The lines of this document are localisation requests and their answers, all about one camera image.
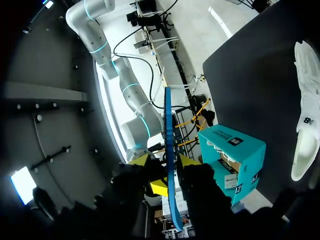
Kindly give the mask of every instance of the cardboard box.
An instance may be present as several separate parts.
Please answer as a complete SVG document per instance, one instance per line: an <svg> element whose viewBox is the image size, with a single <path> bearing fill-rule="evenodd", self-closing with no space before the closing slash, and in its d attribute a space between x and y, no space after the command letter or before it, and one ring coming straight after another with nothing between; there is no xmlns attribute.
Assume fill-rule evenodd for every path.
<svg viewBox="0 0 320 240"><path fill-rule="evenodd" d="M217 185L232 198L232 204L238 203L257 187L266 144L220 124L198 136L203 163L212 166Z"/></svg>

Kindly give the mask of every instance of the white sneaker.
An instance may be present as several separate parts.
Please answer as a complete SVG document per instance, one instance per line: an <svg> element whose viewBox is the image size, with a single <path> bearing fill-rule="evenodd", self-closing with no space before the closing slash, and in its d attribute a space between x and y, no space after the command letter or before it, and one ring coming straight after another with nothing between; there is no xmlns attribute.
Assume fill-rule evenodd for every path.
<svg viewBox="0 0 320 240"><path fill-rule="evenodd" d="M305 41L294 46L295 66L301 90L301 115L296 127L291 178L299 181L314 162L320 146L320 61Z"/></svg>

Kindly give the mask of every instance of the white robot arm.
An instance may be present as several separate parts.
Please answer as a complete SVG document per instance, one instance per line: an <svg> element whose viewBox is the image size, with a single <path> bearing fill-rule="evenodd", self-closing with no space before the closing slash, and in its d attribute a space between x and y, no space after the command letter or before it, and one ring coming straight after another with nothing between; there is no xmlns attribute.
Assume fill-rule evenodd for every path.
<svg viewBox="0 0 320 240"><path fill-rule="evenodd" d="M164 121L142 90L129 60L125 57L112 60L107 38L95 19L114 9L115 0L82 0L66 12L65 18L101 68L103 77L106 80L120 78L123 97L137 116L120 126L127 160L131 161L145 154L149 138L164 131Z"/></svg>

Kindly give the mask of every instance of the black panel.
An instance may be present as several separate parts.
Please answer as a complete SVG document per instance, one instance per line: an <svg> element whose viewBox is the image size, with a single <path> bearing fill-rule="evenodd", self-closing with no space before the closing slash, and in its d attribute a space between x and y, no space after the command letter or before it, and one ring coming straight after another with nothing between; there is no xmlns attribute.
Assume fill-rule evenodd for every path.
<svg viewBox="0 0 320 240"><path fill-rule="evenodd" d="M305 189L312 172L291 180L301 112L294 47L302 40L320 46L317 8L307 2L273 5L203 64L219 123L266 142L257 189L271 202L285 187Z"/></svg>

